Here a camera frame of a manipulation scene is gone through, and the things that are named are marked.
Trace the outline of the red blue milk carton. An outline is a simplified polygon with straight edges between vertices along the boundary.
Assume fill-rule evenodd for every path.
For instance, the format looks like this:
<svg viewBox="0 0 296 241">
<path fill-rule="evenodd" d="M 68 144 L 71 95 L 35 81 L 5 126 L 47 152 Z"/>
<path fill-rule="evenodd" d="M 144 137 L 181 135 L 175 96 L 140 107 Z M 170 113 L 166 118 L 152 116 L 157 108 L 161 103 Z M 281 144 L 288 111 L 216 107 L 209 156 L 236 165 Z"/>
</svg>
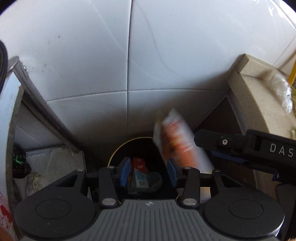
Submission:
<svg viewBox="0 0 296 241">
<path fill-rule="evenodd" d="M 148 170 L 143 159 L 133 158 L 133 175 L 137 189 L 148 189 Z"/>
</svg>

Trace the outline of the orange white cardboard box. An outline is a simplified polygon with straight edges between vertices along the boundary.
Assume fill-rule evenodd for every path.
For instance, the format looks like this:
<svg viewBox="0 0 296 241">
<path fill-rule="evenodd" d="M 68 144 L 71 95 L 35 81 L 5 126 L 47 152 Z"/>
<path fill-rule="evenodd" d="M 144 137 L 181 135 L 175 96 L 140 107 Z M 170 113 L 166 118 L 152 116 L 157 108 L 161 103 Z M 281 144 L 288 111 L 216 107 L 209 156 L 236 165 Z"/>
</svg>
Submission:
<svg viewBox="0 0 296 241">
<path fill-rule="evenodd" d="M 196 146 L 189 125 L 175 109 L 171 109 L 168 115 L 157 112 L 152 139 L 165 165 L 172 158 L 180 167 L 193 167 L 205 174 L 214 170 L 205 151 Z"/>
</svg>

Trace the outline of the black trash bin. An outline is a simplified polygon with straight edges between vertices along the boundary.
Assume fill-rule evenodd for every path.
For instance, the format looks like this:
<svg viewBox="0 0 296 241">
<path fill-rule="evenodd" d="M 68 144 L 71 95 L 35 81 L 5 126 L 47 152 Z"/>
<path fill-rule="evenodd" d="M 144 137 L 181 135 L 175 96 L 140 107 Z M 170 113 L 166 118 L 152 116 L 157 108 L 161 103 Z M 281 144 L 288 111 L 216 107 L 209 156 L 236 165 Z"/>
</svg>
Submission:
<svg viewBox="0 0 296 241">
<path fill-rule="evenodd" d="M 120 201 L 167 200 L 180 197 L 151 137 L 134 138 L 125 142 L 115 150 L 108 164 L 120 169 L 121 177 L 113 181 Z"/>
</svg>

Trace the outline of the crumpled clear plastic bag corner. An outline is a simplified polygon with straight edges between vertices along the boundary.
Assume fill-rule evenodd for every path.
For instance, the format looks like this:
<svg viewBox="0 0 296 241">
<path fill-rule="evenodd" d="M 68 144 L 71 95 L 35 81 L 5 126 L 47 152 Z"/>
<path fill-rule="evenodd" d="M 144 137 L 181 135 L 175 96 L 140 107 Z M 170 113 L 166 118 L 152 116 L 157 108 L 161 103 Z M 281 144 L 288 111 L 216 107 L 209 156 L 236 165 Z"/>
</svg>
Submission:
<svg viewBox="0 0 296 241">
<path fill-rule="evenodd" d="M 268 83 L 284 110 L 291 113 L 293 109 L 292 89 L 287 79 L 280 73 L 274 73 Z"/>
</svg>

